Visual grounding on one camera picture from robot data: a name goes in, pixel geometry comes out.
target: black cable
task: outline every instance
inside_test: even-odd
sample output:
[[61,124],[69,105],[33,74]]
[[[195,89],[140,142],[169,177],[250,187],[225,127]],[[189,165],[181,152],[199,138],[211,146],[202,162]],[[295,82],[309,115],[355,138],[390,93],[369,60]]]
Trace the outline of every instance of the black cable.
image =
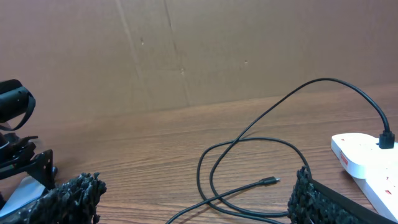
[[[220,157],[218,158],[218,160],[216,161],[216,163],[214,164],[213,168],[211,169],[210,172],[210,187],[211,190],[213,191],[213,193],[217,196],[218,193],[215,189],[214,183],[213,183],[213,176],[215,173],[215,170],[218,166],[218,164],[221,162],[221,160],[224,158],[224,156],[228,153],[229,150],[231,150],[231,148],[238,143],[239,139],[243,136],[244,133],[246,133],[246,131],[248,131],[248,129],[250,129],[257,121],[259,121],[263,116],[265,116],[268,112],[270,112],[271,110],[273,110],[276,106],[278,106],[281,102],[283,102],[284,100],[286,100],[288,97],[290,97],[291,95],[293,95],[295,92],[299,91],[301,88],[311,84],[311,83],[315,83],[315,82],[320,82],[320,81],[332,81],[332,82],[337,82],[340,83],[342,85],[345,85],[347,87],[350,87],[351,89],[353,89],[354,91],[356,91],[357,93],[359,93],[363,98],[365,98],[366,101],[368,101],[373,107],[374,109],[376,109],[376,111],[379,113],[383,125],[384,125],[384,131],[385,132],[390,132],[390,127],[389,127],[389,123],[388,120],[386,118],[386,115],[384,114],[384,112],[380,109],[380,107],[362,90],[360,90],[358,87],[345,82],[343,80],[339,80],[336,78],[318,78],[309,82],[304,83],[303,85],[300,85],[298,88],[296,88],[295,90],[291,91],[288,95],[286,95],[285,97],[283,97],[281,100],[279,100],[276,104],[274,104],[273,106],[271,106],[266,112],[264,112],[263,114],[261,114],[258,118],[256,118],[245,130],[242,131],[242,133],[227,147],[227,149],[222,153],[222,155],[220,155]],[[233,208],[241,213],[244,214],[248,214],[248,215],[254,215],[254,216],[258,216],[258,217],[266,217],[269,215],[269,213],[259,213],[259,212],[252,212],[249,210],[245,210],[243,208],[239,208],[237,206],[232,205],[231,203],[227,202],[225,199],[220,198],[220,201],[222,201],[224,204],[226,204],[227,206],[229,206],[230,208]]]
[[[190,210],[193,210],[193,209],[195,209],[195,208],[198,208],[198,207],[200,207],[200,206],[202,206],[202,205],[204,205],[204,204],[206,204],[206,203],[209,203],[209,202],[211,202],[211,201],[217,200],[217,199],[219,199],[219,198],[221,198],[221,197],[225,197],[225,196],[227,196],[227,195],[230,195],[230,194],[233,194],[233,193],[242,191],[242,190],[250,189],[250,188],[252,188],[252,187],[256,187],[256,186],[259,186],[259,185],[275,184],[275,183],[278,182],[279,180],[280,180],[279,178],[268,177],[268,178],[259,180],[259,181],[255,182],[255,183],[248,184],[248,185],[246,185],[246,186],[239,187],[239,188],[234,189],[234,190],[230,190],[230,191],[225,192],[225,193],[223,193],[223,194],[220,194],[220,195],[218,195],[218,196],[214,196],[214,197],[209,198],[209,199],[207,199],[207,200],[204,200],[204,201],[202,201],[202,202],[200,202],[200,203],[197,203],[196,205],[193,205],[193,206],[191,206],[191,207],[189,207],[189,208],[186,208],[186,209],[182,210],[181,212],[178,212],[178,213],[175,214],[169,221],[167,221],[166,224],[172,223],[172,222],[173,222],[175,219],[177,219],[179,216],[183,215],[184,213],[189,212]],[[277,222],[277,221],[273,221],[273,220],[271,220],[271,221],[272,221],[271,223],[275,223],[275,224],[280,224],[280,223],[281,223],[281,222]]]
[[[384,125],[384,132],[383,135],[386,134],[384,137],[386,140],[383,140],[383,143],[387,142],[388,144],[391,143],[391,141],[394,141],[394,134],[391,133],[390,131],[390,127],[389,127],[389,123],[388,120],[386,118],[386,115],[383,113],[383,111],[380,109],[380,107],[367,95],[365,94],[365,92],[363,92],[362,90],[360,90],[358,87],[344,82],[343,80],[339,80],[336,78],[318,78],[309,82],[304,83],[303,85],[300,85],[298,88],[296,88],[295,90],[291,91],[288,95],[286,95],[285,97],[283,97],[281,100],[279,100],[276,104],[274,104],[273,106],[271,106],[267,111],[265,111],[263,114],[261,114],[258,118],[256,118],[247,128],[245,128],[243,130],[243,132],[235,139],[232,141],[227,141],[227,142],[222,142],[219,144],[216,144],[214,146],[209,147],[202,155],[201,158],[199,160],[198,163],[198,167],[197,167],[197,187],[198,187],[198,191],[202,197],[202,199],[204,200],[203,202],[200,203],[200,205],[207,203],[211,208],[214,208],[215,210],[228,214],[228,215],[234,215],[237,217],[243,217],[243,218],[249,218],[252,220],[259,220],[259,221],[264,221],[267,223],[279,223],[275,220],[271,220],[265,217],[284,217],[286,216],[288,213],[287,212],[277,212],[277,213],[263,213],[263,212],[254,212],[254,211],[250,211],[250,210],[246,210],[243,208],[239,208],[229,202],[227,202],[225,199],[223,199],[222,197],[220,197],[220,195],[217,193],[215,187],[214,187],[214,183],[213,183],[213,176],[215,173],[216,168],[218,167],[218,165],[220,164],[221,160],[224,158],[224,156],[229,152],[229,150],[231,150],[231,148],[236,145],[238,142],[240,141],[250,141],[250,140],[266,140],[266,141],[275,141],[275,142],[279,142],[282,144],[285,144],[289,147],[291,147],[292,149],[294,149],[296,151],[296,153],[300,156],[300,158],[303,160],[305,166],[308,168],[308,173],[309,173],[309,177],[312,178],[311,175],[311,171],[310,171],[310,167],[308,165],[308,162],[305,160],[303,154],[292,144],[283,141],[281,139],[276,139],[276,138],[265,138],[265,137],[255,137],[255,138],[243,138],[241,139],[241,137],[243,136],[244,133],[246,133],[248,131],[248,129],[250,129],[257,121],[259,121],[263,116],[265,116],[267,113],[269,113],[271,110],[273,110],[276,106],[278,106],[281,102],[283,102],[284,100],[286,100],[289,96],[293,95],[295,92],[299,91],[301,88],[311,84],[311,83],[315,83],[315,82],[320,82],[320,81],[331,81],[331,82],[337,82],[340,83],[342,85],[345,85],[351,89],[353,89],[354,91],[356,91],[357,93],[359,93],[363,98],[365,98],[366,101],[368,101],[368,103],[370,103],[374,109],[376,109],[376,111],[379,113],[383,125]],[[201,163],[203,161],[203,158],[205,157],[205,155],[212,149],[219,147],[219,146],[224,146],[226,144],[229,144],[229,146],[227,147],[227,149],[222,153],[222,155],[220,155],[220,157],[218,158],[218,160],[216,161],[216,163],[214,164],[213,168],[211,169],[210,172],[210,187],[211,190],[213,191],[213,193],[215,194],[215,196],[213,198],[218,198],[218,200],[222,201],[225,205],[227,205],[230,208],[233,208],[238,212],[231,212],[229,210],[225,210],[223,208],[217,207],[215,205],[213,205],[212,203],[210,203],[212,200],[209,200],[206,198],[205,194],[203,193],[202,189],[201,189],[201,185],[200,185],[200,167],[201,167]]]

